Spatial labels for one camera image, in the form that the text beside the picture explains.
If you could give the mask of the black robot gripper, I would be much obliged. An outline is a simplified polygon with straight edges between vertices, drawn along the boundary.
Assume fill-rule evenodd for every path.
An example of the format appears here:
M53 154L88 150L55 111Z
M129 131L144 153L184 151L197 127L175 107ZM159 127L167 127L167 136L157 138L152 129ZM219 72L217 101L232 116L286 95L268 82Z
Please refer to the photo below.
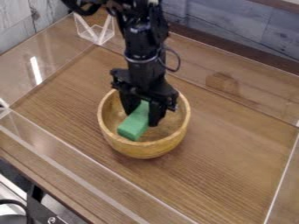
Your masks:
M156 127L165 111L175 111L177 90L167 82L165 70L157 61L128 62L128 68L113 68L111 86L119 92L125 114L129 116L141 101L149 103L148 125Z

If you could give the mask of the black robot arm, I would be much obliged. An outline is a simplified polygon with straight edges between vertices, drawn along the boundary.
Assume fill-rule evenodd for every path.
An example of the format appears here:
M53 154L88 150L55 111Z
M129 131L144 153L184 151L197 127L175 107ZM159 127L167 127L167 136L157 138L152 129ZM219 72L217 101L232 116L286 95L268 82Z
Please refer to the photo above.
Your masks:
M88 8L79 6L77 0L61 2L81 16L91 16L104 8L116 18L125 41L127 68L111 70L111 85L119 92L127 114L133 113L141 102L148 102L148 125L157 126L165 112L175 110L179 97L177 90L165 79L164 41L169 30L163 0L88 0Z

